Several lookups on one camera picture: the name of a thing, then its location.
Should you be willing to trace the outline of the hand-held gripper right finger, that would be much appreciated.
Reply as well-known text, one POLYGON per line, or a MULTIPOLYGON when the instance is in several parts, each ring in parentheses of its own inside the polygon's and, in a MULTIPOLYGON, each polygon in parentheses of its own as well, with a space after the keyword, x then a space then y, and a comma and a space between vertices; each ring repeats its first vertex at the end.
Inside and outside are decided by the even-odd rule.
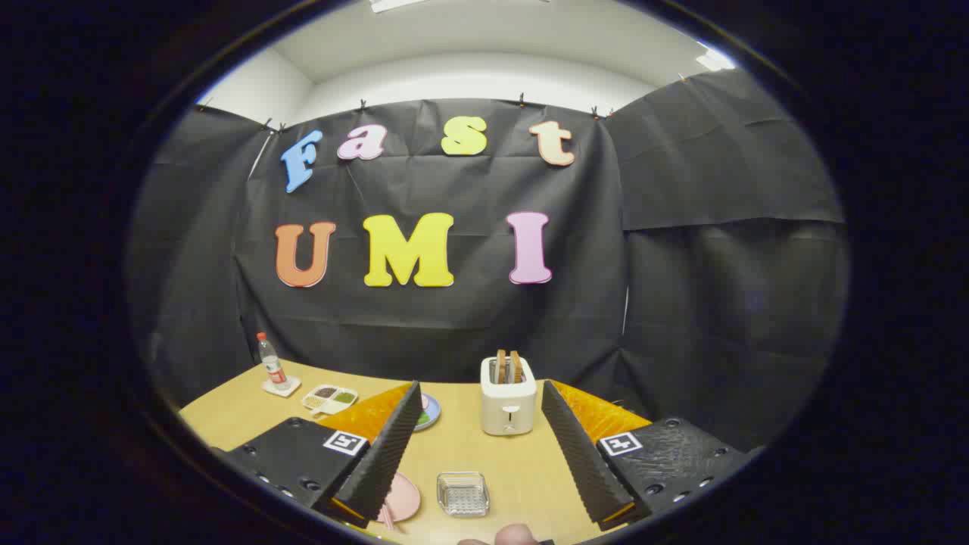
POLYGON ((648 421, 554 380, 544 383, 542 411, 602 531, 695 503, 764 450, 737 449, 680 416, 648 421))

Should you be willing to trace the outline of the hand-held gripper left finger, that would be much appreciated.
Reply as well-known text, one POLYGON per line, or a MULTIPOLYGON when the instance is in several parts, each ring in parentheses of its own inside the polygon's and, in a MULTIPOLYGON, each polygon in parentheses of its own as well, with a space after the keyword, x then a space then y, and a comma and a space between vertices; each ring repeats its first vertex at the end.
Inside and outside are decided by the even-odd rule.
POLYGON ((284 419, 216 454, 292 503, 361 528, 377 518, 422 413, 419 381, 316 423, 284 419))

